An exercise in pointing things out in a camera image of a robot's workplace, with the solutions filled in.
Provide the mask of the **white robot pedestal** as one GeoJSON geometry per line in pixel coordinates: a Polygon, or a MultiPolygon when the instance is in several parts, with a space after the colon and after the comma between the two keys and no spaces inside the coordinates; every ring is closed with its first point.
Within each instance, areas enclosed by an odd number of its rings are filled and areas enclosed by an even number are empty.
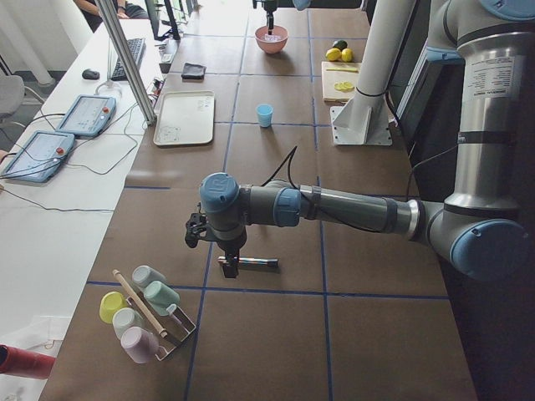
{"type": "Polygon", "coordinates": [[[376,3],[355,94],[330,109],[335,145],[392,145],[385,95],[416,0],[376,3]]]}

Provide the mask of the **yellow cup on rack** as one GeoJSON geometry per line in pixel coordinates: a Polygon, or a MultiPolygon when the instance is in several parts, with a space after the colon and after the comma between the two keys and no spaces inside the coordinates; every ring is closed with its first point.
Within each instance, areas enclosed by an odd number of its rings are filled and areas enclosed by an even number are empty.
{"type": "Polygon", "coordinates": [[[127,307],[127,302],[122,293],[107,292],[100,300],[99,317],[102,322],[111,324],[115,313],[124,307],[127,307]]]}

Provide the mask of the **pink cup on rack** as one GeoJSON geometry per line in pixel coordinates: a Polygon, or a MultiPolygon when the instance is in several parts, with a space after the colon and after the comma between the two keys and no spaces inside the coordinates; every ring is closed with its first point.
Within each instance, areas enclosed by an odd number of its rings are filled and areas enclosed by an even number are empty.
{"type": "Polygon", "coordinates": [[[155,358],[159,348],[157,337],[141,327],[128,328],[122,334],[120,344],[135,363],[148,363],[155,358]]]}

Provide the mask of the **blue plastic cup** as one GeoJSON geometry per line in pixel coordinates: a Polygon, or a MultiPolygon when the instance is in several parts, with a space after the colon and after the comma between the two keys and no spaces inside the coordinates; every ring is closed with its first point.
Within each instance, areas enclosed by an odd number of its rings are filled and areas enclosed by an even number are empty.
{"type": "Polygon", "coordinates": [[[260,127],[268,128],[272,124],[273,107],[270,104],[259,104],[256,107],[257,122],[260,127]]]}

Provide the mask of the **yellow knife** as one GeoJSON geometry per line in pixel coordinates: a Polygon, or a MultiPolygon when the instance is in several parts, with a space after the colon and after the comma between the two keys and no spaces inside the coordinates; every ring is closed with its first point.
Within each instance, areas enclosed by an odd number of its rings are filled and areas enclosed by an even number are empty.
{"type": "Polygon", "coordinates": [[[359,73],[358,68],[326,68],[325,71],[334,71],[334,72],[348,72],[348,73],[359,73]]]}

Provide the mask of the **yellow lemon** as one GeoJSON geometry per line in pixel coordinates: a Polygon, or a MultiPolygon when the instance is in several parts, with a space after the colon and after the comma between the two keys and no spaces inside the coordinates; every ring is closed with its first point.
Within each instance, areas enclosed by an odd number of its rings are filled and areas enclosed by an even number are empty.
{"type": "Polygon", "coordinates": [[[326,54],[325,54],[325,58],[329,61],[329,62],[336,62],[338,61],[340,58],[341,58],[341,54],[342,54],[342,51],[338,48],[330,48],[326,54]]]}
{"type": "Polygon", "coordinates": [[[345,48],[340,53],[340,60],[345,63],[350,63],[353,61],[354,54],[351,48],[345,48]]]}

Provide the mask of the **black computer mouse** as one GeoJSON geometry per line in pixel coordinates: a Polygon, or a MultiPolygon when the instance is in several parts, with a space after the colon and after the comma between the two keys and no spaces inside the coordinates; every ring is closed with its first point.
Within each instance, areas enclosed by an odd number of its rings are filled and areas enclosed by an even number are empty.
{"type": "Polygon", "coordinates": [[[82,78],[87,80],[99,80],[100,73],[98,71],[95,71],[93,69],[85,69],[82,72],[82,78]]]}

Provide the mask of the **far blue teach pendant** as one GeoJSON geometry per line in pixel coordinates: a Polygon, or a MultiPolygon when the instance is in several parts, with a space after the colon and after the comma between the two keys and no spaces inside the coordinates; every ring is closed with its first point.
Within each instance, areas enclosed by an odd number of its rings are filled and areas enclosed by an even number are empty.
{"type": "Polygon", "coordinates": [[[115,110],[114,97],[79,95],[56,127],[56,131],[76,137],[98,136],[113,118],[115,110]]]}

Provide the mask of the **near blue teach pendant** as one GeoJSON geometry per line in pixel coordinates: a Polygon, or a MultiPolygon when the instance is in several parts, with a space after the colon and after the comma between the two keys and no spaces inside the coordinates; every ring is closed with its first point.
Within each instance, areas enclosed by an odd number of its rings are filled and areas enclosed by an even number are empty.
{"type": "Polygon", "coordinates": [[[76,137],[70,133],[38,130],[8,163],[3,179],[44,183],[52,178],[68,159],[76,137]]]}

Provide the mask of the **cream bear tray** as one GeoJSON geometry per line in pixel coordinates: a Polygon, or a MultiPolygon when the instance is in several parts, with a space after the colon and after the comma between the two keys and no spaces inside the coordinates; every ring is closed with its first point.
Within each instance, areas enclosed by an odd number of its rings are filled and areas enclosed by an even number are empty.
{"type": "Polygon", "coordinates": [[[160,96],[153,143],[161,147],[209,144],[213,139],[214,116],[212,91],[167,92],[160,96]]]}

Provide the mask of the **wooden cutting board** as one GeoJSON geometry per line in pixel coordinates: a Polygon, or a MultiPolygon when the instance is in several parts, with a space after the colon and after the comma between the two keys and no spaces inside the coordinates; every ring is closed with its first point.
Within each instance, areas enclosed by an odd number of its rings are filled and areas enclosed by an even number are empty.
{"type": "Polygon", "coordinates": [[[323,61],[321,63],[321,80],[324,101],[329,102],[347,102],[355,92],[359,80],[359,73],[325,71],[326,68],[358,68],[360,73],[361,63],[342,63],[323,61]],[[334,89],[337,82],[349,81],[354,85],[354,91],[339,92],[334,89]]]}

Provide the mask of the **blue teach pendant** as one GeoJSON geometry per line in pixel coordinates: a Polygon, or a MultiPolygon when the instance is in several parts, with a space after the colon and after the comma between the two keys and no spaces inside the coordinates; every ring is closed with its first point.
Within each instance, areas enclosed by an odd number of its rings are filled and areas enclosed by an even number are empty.
{"type": "Polygon", "coordinates": [[[68,159],[76,137],[70,133],[38,130],[8,163],[3,179],[44,183],[52,178],[68,159]]]}
{"type": "Polygon", "coordinates": [[[114,97],[79,95],[56,127],[56,131],[76,137],[98,136],[113,118],[115,110],[114,97]]]}

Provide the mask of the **grey cup on rack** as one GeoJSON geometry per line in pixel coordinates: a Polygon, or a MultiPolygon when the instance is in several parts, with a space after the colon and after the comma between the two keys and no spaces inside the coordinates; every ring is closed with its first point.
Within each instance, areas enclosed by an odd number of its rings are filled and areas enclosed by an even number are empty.
{"type": "Polygon", "coordinates": [[[162,282],[164,284],[167,283],[167,279],[162,273],[147,265],[141,265],[134,269],[131,273],[131,279],[141,290],[145,289],[154,281],[162,282]]]}

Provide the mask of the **aluminium frame post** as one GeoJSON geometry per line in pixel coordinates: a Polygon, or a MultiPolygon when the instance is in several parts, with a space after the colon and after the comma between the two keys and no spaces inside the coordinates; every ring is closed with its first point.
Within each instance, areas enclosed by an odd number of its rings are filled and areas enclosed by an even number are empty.
{"type": "Polygon", "coordinates": [[[139,70],[135,63],[134,57],[130,52],[127,39],[120,25],[119,18],[115,11],[112,1],[96,0],[100,16],[115,47],[120,62],[122,63],[130,89],[135,96],[137,104],[144,115],[145,122],[148,126],[156,122],[156,115],[152,108],[149,95],[146,93],[145,86],[142,82],[139,70]]]}

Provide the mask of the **folded grey cloth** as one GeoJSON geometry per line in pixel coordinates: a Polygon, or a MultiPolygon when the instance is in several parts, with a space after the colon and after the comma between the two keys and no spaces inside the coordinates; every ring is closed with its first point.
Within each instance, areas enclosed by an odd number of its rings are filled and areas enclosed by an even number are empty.
{"type": "Polygon", "coordinates": [[[181,78],[184,80],[202,81],[205,77],[206,66],[197,63],[184,63],[181,78]]]}

